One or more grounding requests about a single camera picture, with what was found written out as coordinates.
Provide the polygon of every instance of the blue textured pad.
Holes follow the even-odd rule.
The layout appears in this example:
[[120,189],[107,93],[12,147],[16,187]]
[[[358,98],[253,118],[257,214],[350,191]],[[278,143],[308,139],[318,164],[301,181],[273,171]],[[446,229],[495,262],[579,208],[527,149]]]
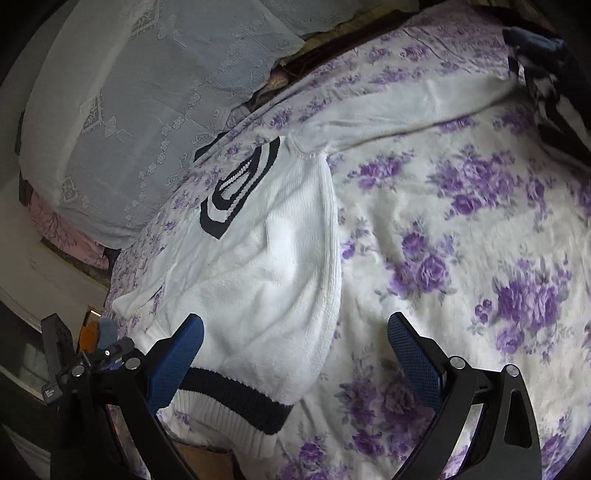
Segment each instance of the blue textured pad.
[[168,351],[148,379],[146,403],[152,415],[172,402],[203,344],[204,330],[202,319],[191,314],[170,339]]
[[442,379],[413,334],[395,314],[388,321],[388,342],[423,403],[435,410],[435,414],[439,413],[443,405]]

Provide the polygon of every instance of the bed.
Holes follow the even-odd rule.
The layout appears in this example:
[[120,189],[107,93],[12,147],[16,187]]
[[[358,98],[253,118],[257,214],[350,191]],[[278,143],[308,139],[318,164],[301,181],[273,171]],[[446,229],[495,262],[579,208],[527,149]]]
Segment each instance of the bed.
[[[507,77],[501,30],[450,0],[329,61],[248,116],[200,158],[121,254],[107,313],[117,317],[112,302],[137,288],[217,180],[257,146],[351,98],[460,73]],[[387,320],[401,311],[449,355],[479,368],[520,367],[544,479],[555,478],[591,425],[589,169],[549,156],[519,89],[473,115],[364,142],[327,162],[338,204],[339,319],[322,372],[272,454],[234,452],[245,477],[393,476],[433,416],[387,344]],[[132,318],[117,317],[119,335],[149,327],[162,295]],[[158,418],[183,443],[233,448],[176,400]],[[445,477],[459,468],[477,418],[474,408]]]

